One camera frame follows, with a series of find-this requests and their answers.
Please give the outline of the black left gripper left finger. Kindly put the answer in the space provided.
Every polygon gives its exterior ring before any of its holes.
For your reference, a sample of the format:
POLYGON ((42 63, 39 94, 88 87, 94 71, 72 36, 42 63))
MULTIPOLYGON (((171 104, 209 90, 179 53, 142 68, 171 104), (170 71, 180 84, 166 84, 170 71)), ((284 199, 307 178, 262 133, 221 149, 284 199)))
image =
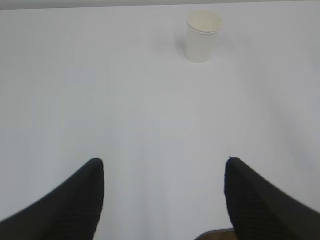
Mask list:
POLYGON ((92 240, 104 197, 104 164, 94 158, 42 199, 1 221, 0 238, 92 240))

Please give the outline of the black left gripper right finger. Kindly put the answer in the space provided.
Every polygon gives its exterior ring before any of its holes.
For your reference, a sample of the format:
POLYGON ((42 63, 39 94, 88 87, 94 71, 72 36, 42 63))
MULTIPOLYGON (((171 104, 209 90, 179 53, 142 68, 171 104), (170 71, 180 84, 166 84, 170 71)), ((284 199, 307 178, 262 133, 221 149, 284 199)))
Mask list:
POLYGON ((242 160, 225 165, 224 195, 239 240, 318 240, 320 214, 268 182, 242 160))

